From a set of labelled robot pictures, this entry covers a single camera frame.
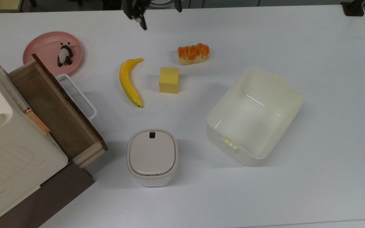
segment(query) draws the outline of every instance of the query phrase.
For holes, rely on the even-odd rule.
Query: white basket handle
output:
[[[91,109],[94,111],[94,114],[90,117],[88,117],[88,120],[92,120],[96,115],[97,115],[97,110],[96,108],[93,106],[93,104],[91,104],[90,100],[88,100],[88,98],[84,95],[83,92],[81,92],[81,90],[78,88],[77,85],[75,85],[74,81],[70,78],[70,76],[68,76],[67,74],[60,74],[56,77],[57,81],[60,81],[63,78],[67,78],[68,81],[71,83],[71,85],[75,88],[75,90],[77,90],[77,92],[81,95],[81,97],[84,99],[85,102],[87,102],[87,104],[91,107]]]

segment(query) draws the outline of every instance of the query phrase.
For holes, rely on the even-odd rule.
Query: pink plate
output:
[[[70,48],[73,53],[71,65],[67,63],[61,67],[57,65],[57,57],[61,49],[60,43],[70,42]],[[54,76],[62,73],[70,74],[81,62],[82,47],[81,43],[73,35],[67,32],[48,32],[32,40],[23,52],[23,64],[33,60],[32,54],[35,53],[46,68]]]

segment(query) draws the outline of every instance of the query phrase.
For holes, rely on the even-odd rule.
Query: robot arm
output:
[[[139,22],[144,30],[147,30],[147,26],[143,14],[149,4],[150,0],[122,0],[123,12],[129,19],[135,19]],[[181,0],[174,0],[174,6],[178,12],[183,11]]]

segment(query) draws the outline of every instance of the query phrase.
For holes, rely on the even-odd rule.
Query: bread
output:
[[[185,46],[178,48],[178,60],[181,65],[205,62],[209,58],[209,47],[206,44]]]

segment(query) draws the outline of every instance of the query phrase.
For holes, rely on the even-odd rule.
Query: white container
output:
[[[208,115],[208,139],[252,166],[271,152],[302,103],[302,95],[285,80],[251,66]]]
[[[142,185],[158,187],[167,184],[177,164],[177,141],[168,131],[142,130],[129,140],[128,169]]]
[[[27,108],[0,67],[0,216],[68,162],[51,136],[25,114]]]

